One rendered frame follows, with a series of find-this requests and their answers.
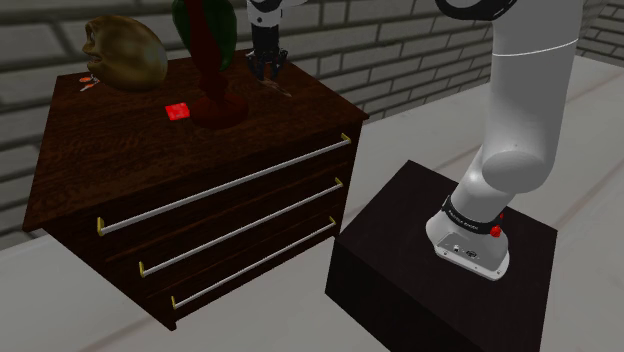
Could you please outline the brown pen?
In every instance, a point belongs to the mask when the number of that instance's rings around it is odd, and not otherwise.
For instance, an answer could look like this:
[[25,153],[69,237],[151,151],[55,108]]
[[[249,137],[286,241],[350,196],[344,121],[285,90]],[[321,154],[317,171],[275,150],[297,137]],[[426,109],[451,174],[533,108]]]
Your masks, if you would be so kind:
[[277,82],[275,82],[275,81],[272,81],[272,80],[270,80],[270,79],[265,78],[265,79],[263,79],[263,80],[260,80],[260,83],[261,83],[262,85],[264,85],[264,86],[268,87],[268,88],[271,88],[271,89],[276,90],[276,91],[277,91],[277,92],[279,92],[280,94],[283,94],[283,95],[285,95],[285,96],[287,96],[287,97],[291,97],[291,94],[290,94],[288,91],[286,91],[284,88],[282,88],[282,87],[281,87],[281,86],[280,86]]

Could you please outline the golden head sculpture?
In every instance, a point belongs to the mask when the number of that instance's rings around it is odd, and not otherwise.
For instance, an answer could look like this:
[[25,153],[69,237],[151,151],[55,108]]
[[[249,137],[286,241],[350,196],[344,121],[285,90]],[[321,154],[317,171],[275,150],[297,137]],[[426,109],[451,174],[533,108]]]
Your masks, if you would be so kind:
[[85,24],[82,51],[88,70],[102,83],[123,91],[148,91],[164,82],[165,48],[147,26],[130,17],[99,16]]

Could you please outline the red and green plant statue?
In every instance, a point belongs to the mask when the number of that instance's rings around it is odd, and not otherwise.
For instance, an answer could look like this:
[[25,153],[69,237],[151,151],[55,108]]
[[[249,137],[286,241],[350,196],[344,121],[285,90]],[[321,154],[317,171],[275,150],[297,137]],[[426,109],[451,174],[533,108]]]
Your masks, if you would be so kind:
[[200,72],[203,96],[190,106],[190,118],[204,128],[220,130],[248,116],[247,102],[227,91],[222,72],[232,60],[237,43],[237,19],[229,0],[173,0],[176,30]]

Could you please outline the dark wooden chest of drawers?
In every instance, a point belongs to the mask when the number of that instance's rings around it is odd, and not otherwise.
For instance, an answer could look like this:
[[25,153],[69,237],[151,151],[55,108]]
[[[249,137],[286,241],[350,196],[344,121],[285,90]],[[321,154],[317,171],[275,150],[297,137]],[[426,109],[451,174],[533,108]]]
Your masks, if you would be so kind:
[[241,124],[211,131],[165,107],[199,98],[188,58],[164,84],[81,92],[57,79],[23,227],[51,234],[169,329],[340,230],[366,114],[293,64],[261,85],[226,70]]

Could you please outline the dark robot stand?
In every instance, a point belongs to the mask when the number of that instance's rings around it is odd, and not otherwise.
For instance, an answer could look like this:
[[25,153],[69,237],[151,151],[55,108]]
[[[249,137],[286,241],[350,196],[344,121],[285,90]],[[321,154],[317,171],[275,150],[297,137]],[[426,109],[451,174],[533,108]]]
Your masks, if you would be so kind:
[[539,352],[557,231],[503,211],[510,265],[491,281],[451,261],[482,264],[462,237],[437,254],[425,223],[454,181],[406,162],[338,236],[326,293],[390,352]]

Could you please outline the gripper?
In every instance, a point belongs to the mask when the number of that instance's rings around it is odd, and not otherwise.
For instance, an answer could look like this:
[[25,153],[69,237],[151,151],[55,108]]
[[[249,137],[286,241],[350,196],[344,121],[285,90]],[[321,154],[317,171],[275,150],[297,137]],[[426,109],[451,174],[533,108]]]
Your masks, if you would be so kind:
[[274,80],[285,63],[288,51],[279,48],[279,26],[261,27],[251,25],[253,50],[246,54],[250,72],[256,79],[262,78],[262,62],[258,58],[270,61],[271,76]]

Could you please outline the small red square card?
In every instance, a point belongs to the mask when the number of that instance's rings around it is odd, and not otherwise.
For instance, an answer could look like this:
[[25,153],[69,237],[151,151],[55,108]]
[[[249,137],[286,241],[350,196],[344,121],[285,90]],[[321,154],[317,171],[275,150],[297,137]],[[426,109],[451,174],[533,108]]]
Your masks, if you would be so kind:
[[186,103],[176,103],[165,107],[168,118],[171,121],[185,119],[190,117],[190,110]]

